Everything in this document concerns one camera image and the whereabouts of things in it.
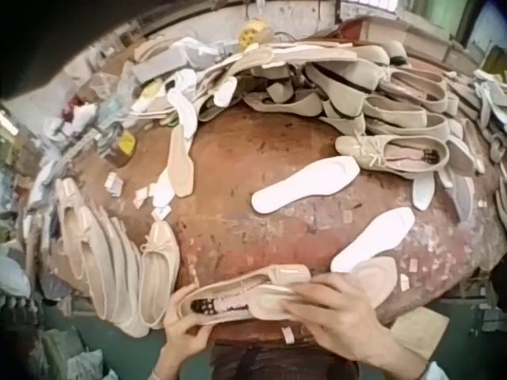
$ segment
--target table surface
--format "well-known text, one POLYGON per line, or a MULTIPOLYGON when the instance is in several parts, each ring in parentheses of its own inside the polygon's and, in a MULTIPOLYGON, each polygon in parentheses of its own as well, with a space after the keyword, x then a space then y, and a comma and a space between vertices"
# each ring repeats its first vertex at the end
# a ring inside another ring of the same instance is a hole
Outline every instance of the table surface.
MULTIPOLYGON (((180 244, 178 286, 204 286, 270 264, 305 264, 312 274, 329 271, 331 259, 384 211, 411 205, 411 182, 388 173, 362 170, 347 188, 333 196, 309 197, 270 215, 250 205, 257 190, 281 181, 305 165, 336 155, 332 127, 313 119, 263 114, 241 104, 201 126, 190 155, 195 164, 191 196, 174 199, 167 220, 180 244)), ((76 162, 82 171, 83 193, 124 221, 129 237, 145 242, 153 219, 151 201, 139 209, 135 191, 156 182, 166 165, 169 128, 139 134, 137 151, 121 169, 95 153, 76 162), (120 198, 104 189, 108 173, 124 179, 120 198)), ((483 147, 487 157, 486 146, 483 147)), ((458 223, 456 211, 440 184, 425 212, 402 244, 385 256, 394 257, 398 273, 410 279, 410 289, 398 285, 378 309, 382 322, 422 306, 442 295, 481 265, 491 269, 507 250, 505 232, 494 209, 498 173, 486 160, 486 174, 475 178, 475 211, 458 223), (478 201, 487 207, 479 207, 478 201), (409 271, 417 259, 417 271, 409 271)), ((309 333, 282 321, 244 321, 215 328, 217 340, 230 343, 283 340, 281 327, 291 326, 298 341, 309 333)))

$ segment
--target human hand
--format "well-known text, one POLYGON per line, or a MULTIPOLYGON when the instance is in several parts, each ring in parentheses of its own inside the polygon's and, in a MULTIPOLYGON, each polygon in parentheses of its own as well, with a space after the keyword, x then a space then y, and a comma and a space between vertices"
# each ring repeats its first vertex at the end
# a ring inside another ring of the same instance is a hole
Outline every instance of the human hand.
POLYGON ((391 336, 351 275, 318 275, 292 290, 302 302, 289 302, 284 308, 307 327, 317 344, 339 356, 368 363, 391 336))
POLYGON ((181 319, 177 315, 177 305, 195 288, 195 284, 182 287, 170 298, 164 317, 166 344, 162 348, 159 360, 159 362, 163 361, 164 367, 179 367, 187 358, 203 351, 208 346, 208 338, 214 326, 199 326, 201 316, 198 314, 190 314, 181 319), (189 330, 194 327, 197 331, 192 334, 189 330))

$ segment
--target person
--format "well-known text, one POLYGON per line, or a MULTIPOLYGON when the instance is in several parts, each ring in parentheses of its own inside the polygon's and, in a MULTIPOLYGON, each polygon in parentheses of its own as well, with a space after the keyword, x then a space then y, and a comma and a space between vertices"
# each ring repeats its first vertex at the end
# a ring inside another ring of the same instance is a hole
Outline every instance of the person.
MULTIPOLYGON (((194 285, 173 294, 164 320, 166 344, 150 380, 175 380, 186 359, 208 346, 213 326, 199 327, 201 316, 179 319, 176 305, 194 285)), ((379 368, 388 378, 445 380, 447 376, 398 343, 383 327, 360 284, 350 275, 327 273, 292 286, 301 302, 283 304, 313 336, 315 346, 238 348, 216 345, 213 379, 358 379, 357 362, 379 368)))

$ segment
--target window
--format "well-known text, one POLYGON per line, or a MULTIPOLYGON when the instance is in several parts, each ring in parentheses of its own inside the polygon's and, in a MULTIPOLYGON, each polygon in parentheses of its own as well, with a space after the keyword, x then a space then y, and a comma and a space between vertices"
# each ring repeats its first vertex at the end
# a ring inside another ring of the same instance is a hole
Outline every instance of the window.
POLYGON ((356 2, 365 6, 373 6, 389 12, 396 11, 398 0, 347 0, 348 2, 356 2))

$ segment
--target floor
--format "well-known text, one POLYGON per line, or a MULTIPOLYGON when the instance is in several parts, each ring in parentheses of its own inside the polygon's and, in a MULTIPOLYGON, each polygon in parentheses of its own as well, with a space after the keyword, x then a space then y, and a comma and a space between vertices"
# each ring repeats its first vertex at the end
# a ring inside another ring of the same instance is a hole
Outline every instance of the floor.
MULTIPOLYGON (((507 334, 475 332, 480 330, 480 319, 477 318, 478 311, 469 306, 434 302, 429 307, 450 317, 448 329, 433 356, 450 379, 498 379, 499 374, 507 373, 507 334)), ((161 331, 136 340, 93 317, 64 318, 55 308, 48 310, 46 315, 48 326, 65 329, 74 325, 90 349, 102 349, 105 362, 121 380, 147 378, 164 342, 161 331)), ((211 368, 206 352, 190 359, 182 368, 181 380, 208 378, 211 378, 211 368)), ((382 377, 377 370, 363 367, 361 378, 382 377)))

